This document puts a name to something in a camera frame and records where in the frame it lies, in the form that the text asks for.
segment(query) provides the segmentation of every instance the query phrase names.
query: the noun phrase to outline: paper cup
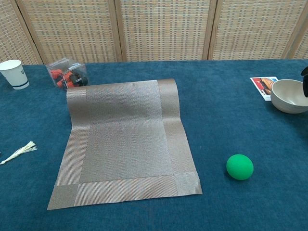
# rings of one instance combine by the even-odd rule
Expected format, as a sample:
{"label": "paper cup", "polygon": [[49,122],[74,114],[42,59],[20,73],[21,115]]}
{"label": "paper cup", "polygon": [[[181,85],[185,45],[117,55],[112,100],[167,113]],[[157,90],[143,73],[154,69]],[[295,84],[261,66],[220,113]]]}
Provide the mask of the paper cup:
{"label": "paper cup", "polygon": [[29,86],[27,76],[20,60],[8,60],[0,63],[0,72],[16,90],[24,89]]}

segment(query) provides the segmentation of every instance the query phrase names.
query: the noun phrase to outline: green ball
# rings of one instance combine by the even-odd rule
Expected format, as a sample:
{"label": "green ball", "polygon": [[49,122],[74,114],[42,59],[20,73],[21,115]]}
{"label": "green ball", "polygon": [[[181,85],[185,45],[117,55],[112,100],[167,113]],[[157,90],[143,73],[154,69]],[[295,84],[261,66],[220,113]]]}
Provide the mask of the green ball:
{"label": "green ball", "polygon": [[253,174],[254,165],[247,156],[236,154],[228,159],[227,172],[237,180],[246,180]]}

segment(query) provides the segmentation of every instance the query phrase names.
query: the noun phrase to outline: woven screen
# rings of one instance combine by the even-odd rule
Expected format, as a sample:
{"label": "woven screen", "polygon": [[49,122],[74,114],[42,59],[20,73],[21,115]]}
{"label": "woven screen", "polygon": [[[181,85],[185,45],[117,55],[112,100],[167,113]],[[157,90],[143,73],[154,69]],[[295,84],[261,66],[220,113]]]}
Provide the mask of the woven screen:
{"label": "woven screen", "polygon": [[308,59],[308,31],[306,31],[303,40],[299,44],[295,55],[295,59]]}
{"label": "woven screen", "polygon": [[24,0],[48,63],[116,61],[107,0]]}
{"label": "woven screen", "polygon": [[281,58],[305,3],[306,0],[224,0],[213,59]]}
{"label": "woven screen", "polygon": [[210,0],[121,0],[128,61],[202,58]]}
{"label": "woven screen", "polygon": [[0,0],[0,62],[19,59],[23,64],[38,64],[30,42],[8,0]]}

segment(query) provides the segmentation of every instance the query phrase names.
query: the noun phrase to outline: ceramic bowl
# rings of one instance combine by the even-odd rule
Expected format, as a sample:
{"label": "ceramic bowl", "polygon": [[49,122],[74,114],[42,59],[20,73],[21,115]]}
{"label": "ceramic bowl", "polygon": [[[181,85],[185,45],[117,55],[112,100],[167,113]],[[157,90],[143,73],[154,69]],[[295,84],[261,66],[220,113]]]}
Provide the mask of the ceramic bowl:
{"label": "ceramic bowl", "polygon": [[297,114],[308,110],[303,83],[297,80],[276,81],[271,87],[270,98],[273,105],[282,112]]}

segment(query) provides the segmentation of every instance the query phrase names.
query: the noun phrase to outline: gray placemat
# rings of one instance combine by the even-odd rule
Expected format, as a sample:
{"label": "gray placemat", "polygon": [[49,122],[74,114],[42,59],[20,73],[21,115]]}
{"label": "gray placemat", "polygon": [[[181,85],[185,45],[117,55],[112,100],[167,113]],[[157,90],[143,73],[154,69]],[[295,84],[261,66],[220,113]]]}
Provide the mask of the gray placemat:
{"label": "gray placemat", "polygon": [[48,210],[202,194],[174,80],[69,88],[72,131]]}

